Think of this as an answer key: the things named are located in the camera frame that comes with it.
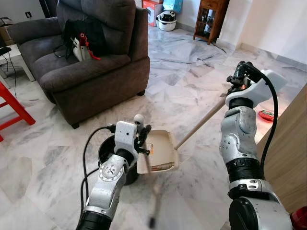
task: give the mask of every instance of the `red chair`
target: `red chair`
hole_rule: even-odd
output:
[[[16,113],[18,113],[18,117],[13,118],[3,124],[0,125],[0,130],[15,124],[18,121],[25,120],[29,125],[33,125],[35,120],[27,113],[24,107],[16,100],[16,98],[4,87],[4,85],[0,82],[0,97],[2,97],[5,102],[0,104],[0,108],[10,105]],[[0,142],[3,141],[3,137],[0,135]]]

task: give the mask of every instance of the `gray sofa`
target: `gray sofa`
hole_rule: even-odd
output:
[[[79,62],[56,57],[65,22],[88,16],[101,22],[108,55]],[[134,0],[59,0],[57,17],[28,21],[8,29],[33,76],[73,128],[79,122],[135,95],[149,78],[146,9]]]

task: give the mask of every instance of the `red box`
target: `red box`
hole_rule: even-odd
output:
[[[143,8],[148,11],[148,24],[151,26],[157,26],[155,18],[163,11],[163,3],[157,3],[154,1],[144,0]]]

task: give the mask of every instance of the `wall outlet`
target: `wall outlet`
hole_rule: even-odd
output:
[[[31,12],[24,12],[27,18],[32,18]]]

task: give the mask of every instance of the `white wall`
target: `white wall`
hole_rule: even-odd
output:
[[[230,0],[218,43],[229,43],[233,49],[240,45],[241,34],[252,3],[253,0]]]
[[[32,18],[25,12],[31,12]],[[9,17],[14,23],[45,18],[39,0],[0,0],[0,17]]]
[[[195,27],[200,2],[200,0],[183,0],[181,13],[177,14],[177,21]]]
[[[241,42],[307,63],[307,0],[254,0]]]

